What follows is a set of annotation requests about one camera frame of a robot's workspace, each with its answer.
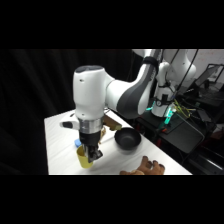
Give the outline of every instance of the black bowl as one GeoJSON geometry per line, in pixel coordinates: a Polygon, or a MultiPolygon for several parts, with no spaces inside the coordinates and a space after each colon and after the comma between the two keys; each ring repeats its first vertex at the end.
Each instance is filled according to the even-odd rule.
{"type": "Polygon", "coordinates": [[[115,141],[124,150],[133,150],[141,143],[141,135],[132,128],[122,128],[115,134],[115,141]]]}

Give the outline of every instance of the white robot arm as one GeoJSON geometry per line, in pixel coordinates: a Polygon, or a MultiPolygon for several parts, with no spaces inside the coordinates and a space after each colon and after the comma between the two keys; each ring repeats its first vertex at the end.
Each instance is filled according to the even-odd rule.
{"type": "MultiPolygon", "coordinates": [[[[163,53],[164,60],[160,64],[157,75],[157,89],[155,91],[155,104],[152,113],[157,117],[167,117],[175,96],[174,84],[180,84],[187,73],[191,62],[187,57],[187,49],[166,49],[163,53]]],[[[196,67],[191,66],[185,81],[196,74],[196,67]]]]}
{"type": "Polygon", "coordinates": [[[79,130],[89,163],[103,155],[98,150],[98,142],[105,107],[127,119],[134,119],[143,114],[148,106],[162,49],[134,49],[134,52],[144,59],[138,77],[132,83],[114,80],[100,66],[83,66],[75,71],[73,86],[76,111],[63,118],[60,126],[79,130]]]}
{"type": "MultiPolygon", "coordinates": [[[[60,126],[79,130],[80,141],[89,163],[103,156],[98,150],[98,142],[105,107],[117,111],[127,119],[137,118],[148,106],[151,86],[159,72],[157,104],[152,112],[156,116],[163,117],[172,103],[171,97],[175,91],[173,86],[167,86],[166,73],[168,72],[169,80],[179,82],[190,65],[185,49],[178,51],[173,63],[171,61],[177,50],[165,50],[164,59],[167,62],[161,65],[163,49],[133,49],[133,51],[143,57],[140,72],[134,82],[115,80],[100,66],[83,66],[75,71],[73,86],[76,111],[75,114],[71,113],[63,118],[60,126]]],[[[195,71],[195,67],[192,66],[188,77],[193,76],[195,71]]]]}

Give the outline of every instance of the cable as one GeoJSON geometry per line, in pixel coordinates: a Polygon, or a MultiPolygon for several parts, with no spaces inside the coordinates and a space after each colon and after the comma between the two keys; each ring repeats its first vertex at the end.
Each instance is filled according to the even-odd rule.
{"type": "MultiPolygon", "coordinates": [[[[178,49],[177,52],[176,52],[176,54],[174,55],[174,57],[173,57],[173,59],[172,59],[172,61],[171,61],[171,63],[170,63],[171,66],[172,66],[173,61],[174,61],[174,59],[176,58],[176,56],[177,56],[177,54],[178,54],[179,51],[180,51],[180,49],[178,49]]],[[[168,82],[168,80],[167,80],[167,74],[168,74],[168,72],[166,72],[166,75],[165,75],[165,81],[166,81],[166,83],[168,84],[169,82],[168,82]]]]}
{"type": "Polygon", "coordinates": [[[188,103],[185,99],[182,99],[186,104],[188,104],[189,106],[191,106],[191,107],[194,107],[194,108],[197,108],[198,110],[203,110],[203,111],[205,111],[204,109],[202,109],[202,108],[200,108],[200,107],[197,107],[197,106],[195,106],[195,105],[193,105],[193,104],[190,104],[190,103],[188,103]]]}
{"type": "Polygon", "coordinates": [[[198,51],[199,51],[199,49],[196,50],[195,55],[194,55],[194,58],[193,58],[193,60],[192,60],[192,62],[191,62],[191,65],[190,65],[190,67],[188,68],[187,73],[185,74],[185,76],[184,76],[183,80],[181,81],[180,85],[177,87],[177,91],[179,91],[179,89],[180,89],[180,87],[182,86],[182,84],[183,84],[185,78],[187,77],[187,75],[188,75],[188,73],[189,73],[189,71],[190,71],[190,69],[191,69],[191,67],[192,67],[192,65],[193,65],[193,63],[194,63],[194,60],[195,60],[195,58],[196,58],[196,56],[197,56],[197,54],[198,54],[198,51]]]}

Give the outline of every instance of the black curtain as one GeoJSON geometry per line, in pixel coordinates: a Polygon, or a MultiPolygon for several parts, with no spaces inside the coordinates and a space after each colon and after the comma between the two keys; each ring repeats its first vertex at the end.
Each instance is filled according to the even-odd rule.
{"type": "Polygon", "coordinates": [[[0,174],[48,174],[44,119],[75,108],[76,68],[101,65],[131,81],[141,58],[132,62],[131,49],[0,50],[0,174]]]}

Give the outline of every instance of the brown object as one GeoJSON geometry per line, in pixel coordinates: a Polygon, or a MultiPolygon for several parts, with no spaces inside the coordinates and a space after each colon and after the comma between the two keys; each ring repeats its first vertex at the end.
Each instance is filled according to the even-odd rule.
{"type": "Polygon", "coordinates": [[[121,171],[120,175],[128,175],[128,176],[133,176],[133,175],[164,175],[165,173],[165,167],[161,164],[159,164],[157,161],[149,161],[147,156],[144,156],[142,158],[142,162],[140,167],[137,170],[132,171],[131,173],[126,172],[126,171],[121,171]]]}
{"type": "Polygon", "coordinates": [[[122,129],[122,125],[112,118],[105,115],[104,117],[104,125],[110,128],[111,131],[119,131],[122,129]]]}

